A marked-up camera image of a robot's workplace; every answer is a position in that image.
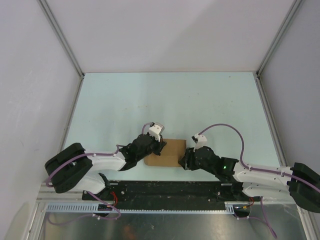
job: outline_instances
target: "brown box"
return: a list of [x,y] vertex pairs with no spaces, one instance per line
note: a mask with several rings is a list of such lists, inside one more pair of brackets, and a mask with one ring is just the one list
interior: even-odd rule
[[161,156],[152,153],[144,158],[144,163],[148,166],[181,167],[178,161],[185,155],[186,140],[163,139],[163,141],[166,145],[161,151]]

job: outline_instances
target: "white table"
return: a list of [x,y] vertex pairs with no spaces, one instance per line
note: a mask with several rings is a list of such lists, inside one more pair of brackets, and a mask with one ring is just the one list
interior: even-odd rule
[[[140,133],[143,124],[165,126],[164,138],[186,139],[209,125],[237,128],[245,142],[245,162],[279,166],[271,133],[252,72],[87,73],[65,147],[80,142],[87,150],[114,151]],[[208,146],[221,157],[239,159],[241,141],[219,126],[205,133]],[[203,170],[146,166],[104,171],[109,180],[217,181]]]

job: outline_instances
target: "white wall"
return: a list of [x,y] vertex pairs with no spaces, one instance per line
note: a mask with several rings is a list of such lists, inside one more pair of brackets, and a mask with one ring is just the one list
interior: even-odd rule
[[262,80],[287,159],[320,173],[319,0],[304,2]]
[[88,72],[255,71],[294,0],[48,0]]
[[36,0],[2,0],[0,33],[0,239],[19,212],[13,240],[59,150],[80,79]]

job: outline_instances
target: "gray floor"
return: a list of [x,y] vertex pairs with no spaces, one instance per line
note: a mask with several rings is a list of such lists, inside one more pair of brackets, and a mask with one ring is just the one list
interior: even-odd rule
[[[267,205],[269,221],[279,240],[306,240],[294,205]],[[79,213],[51,213],[62,223]],[[251,216],[262,218],[259,205]],[[44,222],[39,240],[272,240],[269,229],[257,220],[237,220],[227,214],[123,214],[118,220],[86,217],[65,226]]]

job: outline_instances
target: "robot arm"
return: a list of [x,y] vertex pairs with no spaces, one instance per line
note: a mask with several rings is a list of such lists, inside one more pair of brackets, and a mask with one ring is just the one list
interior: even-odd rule
[[147,134],[140,134],[126,146],[117,145],[115,153],[89,152],[80,143],[74,143],[45,164],[48,180],[56,193],[88,191],[98,194],[109,184],[101,171],[129,170],[152,153],[160,155],[167,144],[161,135],[164,129],[160,123],[152,123]]
[[306,165],[249,165],[234,158],[217,156],[206,146],[207,138],[202,134],[196,134],[192,139],[195,147],[187,148],[184,157],[179,161],[185,170],[203,169],[215,175],[222,183],[231,184],[231,192],[239,201],[246,201],[249,197],[271,197],[295,202],[305,210],[320,213],[320,193],[309,186],[311,184],[319,188],[320,176]]

